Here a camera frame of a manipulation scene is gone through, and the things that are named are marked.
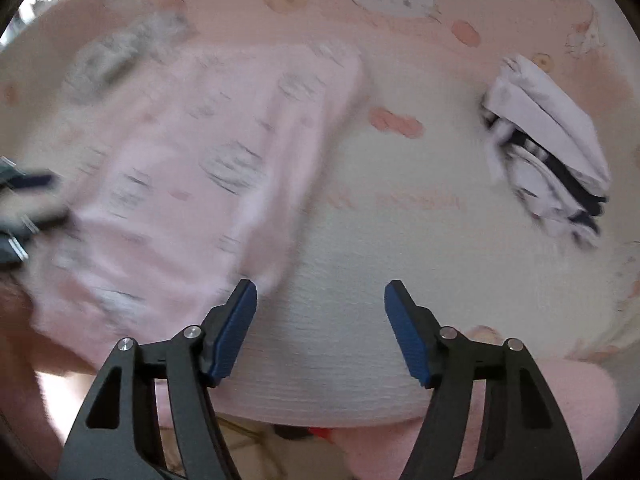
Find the pink cartoon print pajama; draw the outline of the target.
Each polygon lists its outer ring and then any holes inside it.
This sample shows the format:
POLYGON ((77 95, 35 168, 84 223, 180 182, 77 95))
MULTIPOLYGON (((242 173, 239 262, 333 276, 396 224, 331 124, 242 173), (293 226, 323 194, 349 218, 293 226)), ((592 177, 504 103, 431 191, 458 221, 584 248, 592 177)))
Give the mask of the pink cartoon print pajama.
POLYGON ((334 134, 368 92, 340 42, 194 44, 90 115, 66 228, 27 281, 36 330, 100 365, 119 338, 201 321, 249 278, 282 282, 334 134))

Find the folded white black clothes stack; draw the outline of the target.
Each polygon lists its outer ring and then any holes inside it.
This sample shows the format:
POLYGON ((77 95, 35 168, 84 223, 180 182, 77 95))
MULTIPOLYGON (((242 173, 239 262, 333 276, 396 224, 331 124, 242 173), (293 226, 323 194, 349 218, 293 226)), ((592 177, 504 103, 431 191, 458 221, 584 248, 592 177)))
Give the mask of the folded white black clothes stack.
POLYGON ((597 247, 612 177, 591 117, 519 54, 502 61, 480 117, 491 177, 509 182, 548 235, 597 247))

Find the black red slipper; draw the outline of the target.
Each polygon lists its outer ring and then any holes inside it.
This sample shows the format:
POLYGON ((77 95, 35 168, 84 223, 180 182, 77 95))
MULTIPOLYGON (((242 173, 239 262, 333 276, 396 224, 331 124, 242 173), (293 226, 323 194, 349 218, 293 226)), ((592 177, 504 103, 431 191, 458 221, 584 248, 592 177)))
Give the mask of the black red slipper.
POLYGON ((318 438, 330 443, 335 442, 334 430, 330 428, 273 425, 272 429, 276 436, 288 441, 301 441, 318 438))

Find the grey white print garment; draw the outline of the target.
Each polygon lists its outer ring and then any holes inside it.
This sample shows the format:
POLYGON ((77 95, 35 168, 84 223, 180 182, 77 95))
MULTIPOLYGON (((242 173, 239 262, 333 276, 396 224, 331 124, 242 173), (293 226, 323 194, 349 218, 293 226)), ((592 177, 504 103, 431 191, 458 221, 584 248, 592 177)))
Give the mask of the grey white print garment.
POLYGON ((63 90, 72 102, 96 101, 139 63, 147 58, 155 61, 170 58, 178 44, 194 34, 194 26, 176 10, 137 18, 80 48, 66 72, 63 90))

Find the pink Hello Kitty sofa cover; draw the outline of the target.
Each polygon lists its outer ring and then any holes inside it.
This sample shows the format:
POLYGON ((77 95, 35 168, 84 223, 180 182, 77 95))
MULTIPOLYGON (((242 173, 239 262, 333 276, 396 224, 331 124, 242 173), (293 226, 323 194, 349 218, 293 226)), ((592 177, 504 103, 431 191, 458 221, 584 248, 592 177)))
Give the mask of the pink Hello Kitty sofa cover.
POLYGON ((401 280, 439 321, 493 328, 535 356, 583 358, 639 337, 639 40, 614 0, 58 0, 1 51, 1 151, 58 175, 11 195, 18 216, 68 206, 64 188, 104 96, 63 82, 90 41, 163 10, 178 44, 340 42, 359 49, 368 92, 334 134, 280 285, 257 313, 218 412, 261 422, 376 426, 412 419, 427 393, 388 325, 401 280), (612 182, 595 248, 554 237, 491 177, 480 101, 502 61, 545 70, 592 119, 612 182))

